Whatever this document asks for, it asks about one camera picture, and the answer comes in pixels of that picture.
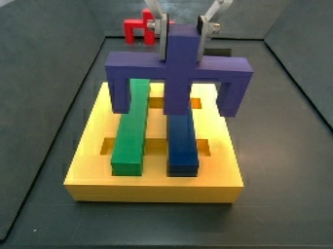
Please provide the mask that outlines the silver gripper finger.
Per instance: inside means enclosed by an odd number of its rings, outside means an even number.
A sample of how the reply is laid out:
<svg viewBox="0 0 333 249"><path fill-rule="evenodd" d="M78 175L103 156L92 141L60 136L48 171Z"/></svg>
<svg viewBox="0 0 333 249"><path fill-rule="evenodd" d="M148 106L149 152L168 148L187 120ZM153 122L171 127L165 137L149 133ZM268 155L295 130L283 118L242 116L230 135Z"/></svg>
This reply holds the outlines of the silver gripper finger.
<svg viewBox="0 0 333 249"><path fill-rule="evenodd" d="M147 28L155 32L160 38L159 60L167 59L167 27L168 15L163 12L157 0L144 0L153 18L147 21Z"/></svg>

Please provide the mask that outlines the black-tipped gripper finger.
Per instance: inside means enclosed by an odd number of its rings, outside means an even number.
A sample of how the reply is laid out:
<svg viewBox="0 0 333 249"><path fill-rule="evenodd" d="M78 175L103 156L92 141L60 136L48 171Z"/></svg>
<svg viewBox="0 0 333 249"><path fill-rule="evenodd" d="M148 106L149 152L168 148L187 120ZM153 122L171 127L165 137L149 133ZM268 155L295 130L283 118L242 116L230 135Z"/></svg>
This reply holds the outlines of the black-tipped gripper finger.
<svg viewBox="0 0 333 249"><path fill-rule="evenodd" d="M200 35L200 43L197 49L196 61L200 61L204 53L204 44L208 38L211 38L220 30L220 24L218 19L220 14L227 10L232 3L232 0L214 0L207 12L197 16L196 30Z"/></svg>

